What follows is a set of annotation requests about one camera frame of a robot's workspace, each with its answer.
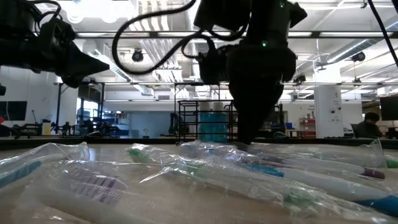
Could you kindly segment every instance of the ceiling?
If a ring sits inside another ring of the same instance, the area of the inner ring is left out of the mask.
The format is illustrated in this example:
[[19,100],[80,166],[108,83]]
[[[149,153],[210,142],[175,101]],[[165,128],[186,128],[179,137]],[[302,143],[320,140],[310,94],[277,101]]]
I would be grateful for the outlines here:
[[[73,28],[77,32],[114,32],[118,30],[121,24],[128,18],[137,16],[144,12],[151,12],[152,6],[154,11],[180,7],[186,4],[188,0],[64,0],[58,1],[62,7],[62,16],[66,21],[72,23]],[[369,6],[361,9],[363,0],[298,0],[297,1],[308,13],[308,17],[297,24],[291,31],[311,32],[311,31],[379,31],[380,28],[372,14]],[[382,20],[387,23],[398,21],[395,9],[392,7],[391,1],[374,0]],[[128,31],[164,31],[184,32],[193,30],[192,20],[198,3],[195,4],[188,12],[167,16],[164,18],[149,19],[142,21]],[[43,12],[52,10],[52,6],[41,4],[39,9]],[[109,50],[106,48],[112,44],[112,35],[109,38],[99,37],[101,34],[90,34],[86,42],[94,42],[96,48],[104,55],[109,57]],[[308,60],[318,60],[319,56],[327,57],[327,55],[352,44],[358,39],[289,39],[289,47],[298,55],[297,67],[300,73],[304,73],[307,81],[313,80],[313,63]],[[153,66],[174,44],[178,39],[122,39],[119,42],[119,51],[123,52],[122,61],[131,68],[145,69]],[[392,40],[394,47],[398,47],[398,40]],[[134,63],[131,60],[131,54],[134,49],[141,48],[144,52],[144,61]],[[188,49],[188,53],[194,51],[206,51],[207,46],[196,41]],[[342,60],[338,63],[340,67],[341,79],[345,82],[353,81],[355,77],[367,77],[363,82],[381,82],[385,79],[394,81],[394,77],[398,78],[396,67],[390,66],[394,61],[389,54],[387,45],[384,40],[374,44],[363,50],[366,59],[363,62],[349,62]],[[177,51],[173,58],[169,60],[167,68],[177,72],[165,70],[155,72],[143,77],[133,77],[135,81],[142,82],[192,82],[199,76],[196,62],[185,58],[180,51]],[[114,72],[107,71],[93,75],[99,82],[125,82]],[[363,90],[374,91],[375,86],[362,88]],[[112,86],[107,88],[109,91],[138,91],[135,86]],[[155,91],[164,91],[165,87],[154,88]],[[185,87],[183,90],[188,92],[195,91],[195,88]]]

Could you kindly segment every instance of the metal frame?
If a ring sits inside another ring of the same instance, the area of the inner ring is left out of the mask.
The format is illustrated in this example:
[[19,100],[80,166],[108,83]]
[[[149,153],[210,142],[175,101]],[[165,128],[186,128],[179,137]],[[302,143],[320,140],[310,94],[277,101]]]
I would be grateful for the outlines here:
[[[55,129],[54,129],[54,131],[55,131],[55,133],[58,133],[58,130],[59,130],[59,119],[60,119],[60,107],[61,107],[61,96],[62,96],[62,93],[66,90],[64,90],[64,91],[62,91],[62,86],[63,86],[63,83],[54,83],[55,85],[58,85],[58,100],[57,100],[57,118],[56,118],[56,122],[55,122]],[[81,83],[81,85],[91,85],[91,84],[99,84],[99,85],[102,85],[102,89],[101,89],[101,102],[100,102],[100,104],[99,105],[101,105],[101,107],[100,107],[100,110],[98,111],[98,117],[100,118],[100,120],[102,121],[102,115],[103,115],[103,109],[104,109],[104,102],[105,102],[105,83],[96,83],[96,82],[82,82]],[[83,108],[83,105],[84,105],[84,99],[82,99],[81,100],[81,103],[80,103],[80,108]],[[84,115],[84,113],[83,113],[83,110],[81,110],[80,111],[80,122],[81,122],[81,124],[80,125],[82,125],[82,122],[83,122],[83,115]]]
[[[201,102],[229,102],[228,104],[228,111],[202,111],[199,110],[199,103]],[[234,124],[238,124],[233,120],[233,115],[237,114],[238,112],[233,110],[233,100],[179,100],[178,101],[178,127],[180,126],[191,126],[194,125],[196,132],[195,132],[195,138],[198,139],[199,135],[202,134],[225,134],[229,135],[229,139],[233,140],[234,139],[234,133],[233,133],[233,126]],[[227,122],[203,122],[199,121],[199,114],[200,113],[228,113],[229,120]],[[187,121],[187,118],[190,116],[195,116],[195,122],[189,122]],[[201,124],[228,124],[229,125],[229,134],[228,133],[200,133],[199,132],[199,125]],[[192,134],[190,133],[181,133],[178,132],[178,136],[176,136],[177,139],[180,141],[187,140],[188,136],[191,136]]]
[[[120,39],[182,39],[195,31],[124,31]],[[228,31],[216,31],[220,35],[230,35]],[[77,39],[113,39],[116,31],[76,32]],[[208,32],[204,35],[215,39]],[[398,32],[388,32],[390,39],[398,39]],[[379,31],[343,31],[343,30],[295,30],[289,31],[289,39],[384,39]]]

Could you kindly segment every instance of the wall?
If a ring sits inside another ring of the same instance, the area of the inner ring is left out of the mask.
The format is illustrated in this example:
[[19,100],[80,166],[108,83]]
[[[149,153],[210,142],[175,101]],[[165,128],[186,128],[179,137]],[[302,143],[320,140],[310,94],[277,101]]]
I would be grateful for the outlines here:
[[134,111],[130,113],[130,130],[138,130],[139,138],[148,129],[150,138],[158,138],[161,134],[169,134],[170,111]]
[[[0,83],[7,88],[6,95],[0,96],[0,101],[27,101],[25,121],[5,121],[3,125],[23,125],[34,123],[32,110],[37,122],[50,117],[55,122],[57,116],[58,86],[54,85],[57,76],[43,72],[36,74],[30,70],[2,66],[0,68]],[[60,124],[66,121],[75,123],[77,89],[67,88],[62,94],[60,105]]]
[[[283,102],[284,111],[287,111],[288,122],[293,123],[293,127],[295,129],[300,129],[300,118],[304,118],[308,113],[311,113],[315,109],[314,104],[311,102]],[[159,115],[165,121],[159,121],[163,126],[166,126],[167,129],[161,128],[163,131],[167,133],[169,127],[169,114],[171,111],[174,112],[174,102],[126,102],[126,103],[107,103],[106,107],[109,110],[120,110],[120,111],[136,111],[134,113],[138,114],[149,114],[147,116],[136,116],[137,118],[142,118],[146,120],[150,120],[153,118],[154,120],[158,120],[154,116],[157,114],[166,114],[164,116]],[[358,124],[360,123],[362,118],[362,104],[361,102],[343,102],[342,106],[343,111],[343,125],[344,128],[351,129],[350,124]]]
[[[292,102],[283,103],[283,105],[284,111],[287,111],[288,122],[293,123],[295,129],[300,129],[299,119],[304,118],[315,109],[314,104],[310,102]],[[363,120],[361,102],[343,102],[341,110],[344,128],[351,129],[350,124],[358,124]]]

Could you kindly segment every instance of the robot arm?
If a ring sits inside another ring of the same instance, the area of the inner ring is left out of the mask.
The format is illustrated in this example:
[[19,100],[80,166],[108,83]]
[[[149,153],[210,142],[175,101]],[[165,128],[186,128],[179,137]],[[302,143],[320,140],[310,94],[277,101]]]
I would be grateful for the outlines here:
[[[168,11],[140,15],[121,26],[112,45],[115,63],[126,73],[142,75],[161,66],[177,49],[182,50],[190,40],[205,39],[209,51],[196,56],[186,55],[199,62],[200,76],[204,84],[214,85],[229,82],[229,91],[239,113],[238,141],[250,144],[267,114],[274,109],[284,86],[292,79],[296,55],[287,47],[289,29],[306,18],[307,13],[297,4],[287,0],[201,0],[194,25],[200,30],[181,40],[156,66],[137,72],[124,67],[117,54],[122,32],[134,22],[152,16],[183,12],[195,3]],[[220,26],[233,32],[221,36],[213,32]],[[233,41],[241,38],[238,45],[215,48],[214,42],[203,32],[214,38]]]
[[[58,9],[42,14],[35,7],[38,3],[54,4]],[[85,76],[108,70],[108,64],[80,52],[73,43],[75,32],[62,21],[60,11],[55,1],[0,0],[0,66],[54,72],[74,88]],[[40,24],[51,14],[48,22]]]

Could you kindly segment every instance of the plastic packaging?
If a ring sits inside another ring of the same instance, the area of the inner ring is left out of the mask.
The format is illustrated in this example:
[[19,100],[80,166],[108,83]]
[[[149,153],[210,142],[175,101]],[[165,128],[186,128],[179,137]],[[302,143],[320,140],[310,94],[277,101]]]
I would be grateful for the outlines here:
[[[200,102],[199,104],[200,110],[201,111],[206,111],[199,113],[199,122],[212,122],[212,117],[210,113],[210,103],[209,102]],[[212,137],[210,134],[206,133],[211,133],[211,123],[200,123],[199,124],[199,139],[201,141],[212,141]]]
[[[2,222],[398,223],[303,183],[193,152],[196,158],[134,144],[126,149],[131,162],[45,163],[27,187],[0,189]],[[16,203],[3,207],[8,199]]]
[[377,170],[319,159],[282,159],[265,154],[255,156],[222,144],[189,142],[182,144],[182,151],[188,157],[196,158],[217,155],[241,167],[301,182],[332,196],[398,216],[398,197],[374,179],[365,177],[384,178],[384,174]]
[[220,122],[213,124],[213,142],[226,143],[227,142],[227,115],[222,112],[224,108],[223,102],[214,102],[213,109],[215,112],[211,114],[214,122]]
[[0,188],[9,185],[45,163],[61,160],[88,160],[90,153],[85,142],[76,146],[48,143],[19,156],[0,160]]
[[[327,195],[321,190],[293,180],[281,179],[273,174],[237,166],[235,163],[214,154],[202,154],[199,152],[196,154],[198,156],[196,159],[188,159],[161,149],[139,144],[133,145],[127,151],[130,155],[145,155],[141,156],[141,158],[150,158],[150,162],[162,164],[164,169],[170,167],[171,164],[175,165],[177,163],[182,166],[171,169],[222,189],[232,190],[267,203],[279,204],[283,208],[289,209],[293,217],[305,217],[315,214],[333,216],[333,214],[338,214],[348,219],[353,218],[355,220],[358,218],[359,220],[369,221],[367,219],[369,218],[368,212],[371,210],[368,208],[340,200]],[[135,162],[140,161],[140,157],[133,156],[132,158]]]
[[281,158],[313,158],[343,162],[362,167],[386,169],[386,158],[380,140],[359,147],[308,145],[308,144],[262,144],[254,143],[247,148],[250,154]]

